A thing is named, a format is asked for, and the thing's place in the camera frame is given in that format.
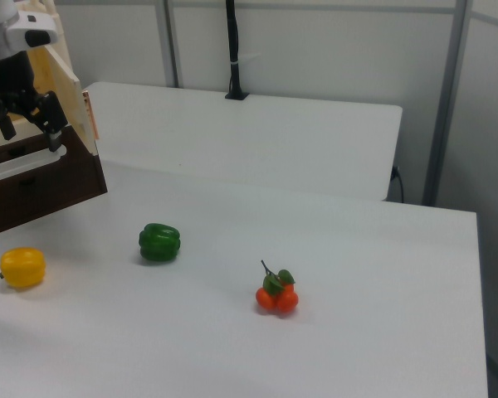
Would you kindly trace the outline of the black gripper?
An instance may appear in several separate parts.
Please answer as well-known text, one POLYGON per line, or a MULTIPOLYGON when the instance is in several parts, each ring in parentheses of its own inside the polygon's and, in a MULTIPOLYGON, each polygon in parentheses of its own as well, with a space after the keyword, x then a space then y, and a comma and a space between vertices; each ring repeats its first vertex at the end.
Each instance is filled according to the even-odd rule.
MULTIPOLYGON (((29 100, 33 100, 26 119, 43 132, 49 150, 55 152, 61 146, 61 131, 68 125, 68 121, 54 91, 37 93, 34 88, 34 72, 25 51, 0 60, 0 96, 14 95, 25 95, 29 100)), ((16 135, 8 110, 2 101, 0 131, 5 140, 11 140, 16 135)))

